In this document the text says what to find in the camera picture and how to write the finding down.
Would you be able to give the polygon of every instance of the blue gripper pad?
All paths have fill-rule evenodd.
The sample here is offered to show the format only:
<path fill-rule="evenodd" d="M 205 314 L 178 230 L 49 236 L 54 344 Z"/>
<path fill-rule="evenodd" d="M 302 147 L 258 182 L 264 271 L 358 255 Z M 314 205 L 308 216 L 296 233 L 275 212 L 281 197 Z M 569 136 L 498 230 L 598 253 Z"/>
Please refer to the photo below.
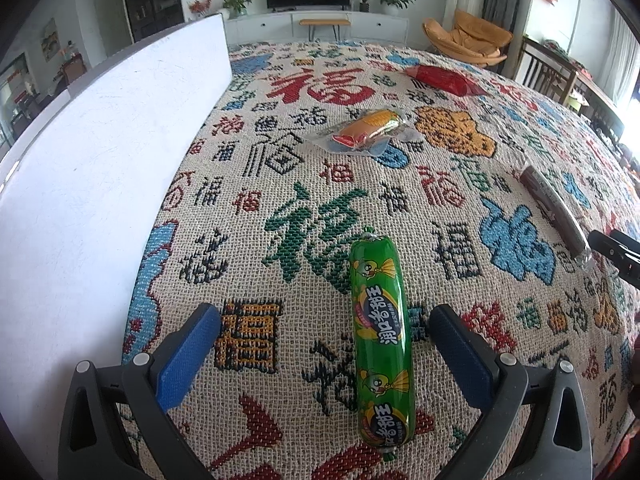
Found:
<path fill-rule="evenodd" d="M 158 374 L 156 400 L 165 413 L 179 406 L 189 392 L 219 333 L 220 313 L 210 305 Z"/>
<path fill-rule="evenodd" d="M 480 336 L 469 332 L 448 305 L 431 311 L 429 332 L 468 405 L 482 412 L 488 410 L 493 403 L 494 379 L 470 341 L 472 336 Z M 486 349 L 495 357 L 491 348 Z"/>

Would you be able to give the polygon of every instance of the tv stand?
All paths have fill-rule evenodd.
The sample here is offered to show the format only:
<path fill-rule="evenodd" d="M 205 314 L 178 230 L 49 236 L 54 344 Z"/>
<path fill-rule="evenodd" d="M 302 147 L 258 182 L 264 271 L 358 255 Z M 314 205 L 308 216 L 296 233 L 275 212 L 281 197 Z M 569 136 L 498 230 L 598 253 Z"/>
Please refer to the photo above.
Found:
<path fill-rule="evenodd" d="M 406 45 L 409 20 L 397 16 L 356 12 L 354 10 L 289 10 L 239 16 L 226 20 L 225 34 L 229 45 L 257 41 L 309 41 L 310 28 L 316 26 L 321 41 L 364 40 L 383 44 Z M 344 37 L 332 28 L 345 27 Z"/>

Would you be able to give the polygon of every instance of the green sausage package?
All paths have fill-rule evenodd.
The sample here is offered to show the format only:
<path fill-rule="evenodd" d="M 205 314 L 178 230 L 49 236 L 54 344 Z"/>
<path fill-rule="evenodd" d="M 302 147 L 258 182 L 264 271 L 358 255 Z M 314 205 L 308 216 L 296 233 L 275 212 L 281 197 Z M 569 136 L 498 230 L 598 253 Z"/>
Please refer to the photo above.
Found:
<path fill-rule="evenodd" d="M 351 296 L 358 429 L 380 453 L 414 435 L 415 394 L 409 315 L 398 252 L 388 237 L 351 247 Z"/>

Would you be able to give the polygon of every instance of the vacuum-sealed snack package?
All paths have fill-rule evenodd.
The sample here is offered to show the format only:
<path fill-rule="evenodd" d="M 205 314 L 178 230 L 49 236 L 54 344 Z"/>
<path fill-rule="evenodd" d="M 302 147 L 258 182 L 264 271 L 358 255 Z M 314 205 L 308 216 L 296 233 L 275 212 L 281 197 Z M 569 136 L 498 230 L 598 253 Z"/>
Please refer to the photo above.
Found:
<path fill-rule="evenodd" d="M 406 115 L 396 108 L 362 110 L 359 117 L 304 136 L 329 153 L 380 156 L 389 140 L 420 140 L 422 134 L 409 126 Z"/>

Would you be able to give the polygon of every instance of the metal screw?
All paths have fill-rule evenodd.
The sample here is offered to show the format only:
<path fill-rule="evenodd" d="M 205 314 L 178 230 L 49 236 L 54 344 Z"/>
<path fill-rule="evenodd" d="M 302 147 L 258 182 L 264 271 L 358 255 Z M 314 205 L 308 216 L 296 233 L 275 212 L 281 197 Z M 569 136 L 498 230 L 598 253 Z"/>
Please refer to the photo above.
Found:
<path fill-rule="evenodd" d="M 133 364 L 136 366 L 144 366 L 149 362 L 151 356 L 146 352 L 140 352 L 133 358 Z"/>
<path fill-rule="evenodd" d="M 518 360 L 516 359 L 516 356 L 509 352 L 500 354 L 500 361 L 502 362 L 502 364 L 507 366 L 513 366 L 518 362 Z"/>
<path fill-rule="evenodd" d="M 89 363 L 89 361 L 80 361 L 78 363 L 78 366 L 76 366 L 76 371 L 79 374 L 84 374 L 89 369 L 90 366 L 91 364 Z"/>
<path fill-rule="evenodd" d="M 569 361 L 560 361 L 560 369 L 565 374 L 570 374 L 574 371 L 574 366 Z"/>

